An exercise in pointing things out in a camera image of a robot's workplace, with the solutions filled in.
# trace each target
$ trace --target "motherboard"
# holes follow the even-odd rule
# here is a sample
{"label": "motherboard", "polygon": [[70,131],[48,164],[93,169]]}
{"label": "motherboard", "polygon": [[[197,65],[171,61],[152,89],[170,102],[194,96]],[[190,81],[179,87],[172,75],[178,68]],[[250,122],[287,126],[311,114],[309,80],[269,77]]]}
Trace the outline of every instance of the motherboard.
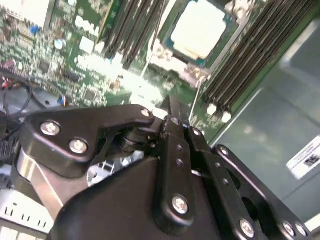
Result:
{"label": "motherboard", "polygon": [[74,106],[175,96],[210,141],[316,14],[302,2],[0,0],[1,67]]}

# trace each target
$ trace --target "screw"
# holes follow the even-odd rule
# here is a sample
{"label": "screw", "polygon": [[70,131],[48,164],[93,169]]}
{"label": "screw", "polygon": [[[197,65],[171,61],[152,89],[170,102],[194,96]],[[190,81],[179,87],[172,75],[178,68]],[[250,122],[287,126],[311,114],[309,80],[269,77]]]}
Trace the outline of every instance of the screw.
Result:
{"label": "screw", "polygon": [[172,121],[175,125],[179,125],[179,120],[176,119],[175,117],[171,118],[171,121]]}
{"label": "screw", "polygon": [[296,226],[296,229],[299,231],[299,233],[301,233],[305,237],[308,236],[306,230],[304,229],[303,226],[301,226],[300,223],[296,223],[295,226]]}
{"label": "screw", "polygon": [[87,144],[79,139],[72,140],[69,144],[70,150],[76,154],[83,154],[87,151]]}
{"label": "screw", "polygon": [[55,136],[60,133],[60,127],[53,122],[45,122],[40,128],[45,135]]}
{"label": "screw", "polygon": [[128,165],[129,165],[129,161],[127,160],[127,159],[123,159],[122,160],[122,162],[121,162],[121,165],[123,166],[123,167],[127,167]]}
{"label": "screw", "polygon": [[221,152],[224,154],[224,155],[228,155],[229,153],[228,153],[228,150],[224,147],[224,146],[222,146],[221,148]]}
{"label": "screw", "polygon": [[226,186],[228,186],[229,185],[229,181],[227,180],[227,179],[223,179],[223,183],[224,183],[224,185],[226,185]]}
{"label": "screw", "polygon": [[141,113],[143,116],[145,117],[150,117],[150,112],[147,110],[147,109],[142,109],[141,110]]}
{"label": "screw", "polygon": [[249,238],[253,238],[255,236],[255,231],[253,229],[253,227],[251,226],[251,224],[245,220],[245,219],[241,219],[240,220],[240,227],[242,229],[242,231],[244,232],[245,235],[247,235]]}
{"label": "screw", "polygon": [[284,229],[286,230],[286,232],[291,236],[291,237],[294,237],[296,234],[295,234],[295,231],[294,229],[292,228],[292,226],[287,223],[286,221],[282,224]]}
{"label": "screw", "polygon": [[200,132],[197,129],[194,128],[193,132],[194,132],[195,135],[200,136]]}
{"label": "screw", "polygon": [[188,212],[187,201],[182,196],[174,196],[172,198],[172,205],[179,214],[186,214]]}
{"label": "screw", "polygon": [[180,158],[178,158],[175,162],[179,167],[184,165],[184,161],[182,161]]}

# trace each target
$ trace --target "capacitor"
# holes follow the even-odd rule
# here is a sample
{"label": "capacitor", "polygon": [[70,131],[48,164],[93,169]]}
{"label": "capacitor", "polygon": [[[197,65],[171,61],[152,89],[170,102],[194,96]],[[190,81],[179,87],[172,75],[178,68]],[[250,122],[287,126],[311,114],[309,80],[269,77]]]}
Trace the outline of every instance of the capacitor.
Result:
{"label": "capacitor", "polygon": [[67,43],[66,43],[66,40],[64,40],[64,39],[56,39],[56,40],[54,41],[54,47],[55,47],[56,49],[58,49],[58,50],[63,49],[66,44],[67,44]]}
{"label": "capacitor", "polygon": [[33,25],[29,28],[30,34],[36,35],[39,32],[39,27],[37,25]]}

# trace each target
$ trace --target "barcode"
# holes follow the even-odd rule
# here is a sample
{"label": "barcode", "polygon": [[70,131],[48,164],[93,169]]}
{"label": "barcode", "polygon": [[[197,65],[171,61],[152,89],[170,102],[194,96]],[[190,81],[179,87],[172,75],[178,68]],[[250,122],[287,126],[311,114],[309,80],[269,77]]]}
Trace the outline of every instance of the barcode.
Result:
{"label": "barcode", "polygon": [[308,167],[312,167],[314,164],[316,164],[320,160],[319,156],[312,155],[309,157],[306,161],[304,161],[304,164]]}

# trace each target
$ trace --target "metal rod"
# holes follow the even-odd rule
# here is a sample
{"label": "metal rod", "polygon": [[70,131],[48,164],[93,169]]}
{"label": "metal rod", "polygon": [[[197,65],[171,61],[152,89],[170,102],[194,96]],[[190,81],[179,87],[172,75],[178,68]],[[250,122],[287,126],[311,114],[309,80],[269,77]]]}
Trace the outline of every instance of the metal rod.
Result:
{"label": "metal rod", "polygon": [[198,96],[199,96],[200,88],[201,88],[201,85],[202,85],[202,81],[203,81],[203,78],[200,78],[198,80],[198,82],[196,83],[196,86],[195,86],[198,90],[196,91],[195,98],[194,98],[194,101],[193,101],[193,104],[192,104],[192,108],[191,108],[191,111],[190,111],[189,122],[191,121],[192,115],[193,115],[194,110],[195,110],[195,106],[196,106],[196,103],[197,103],[197,100],[198,100]]}

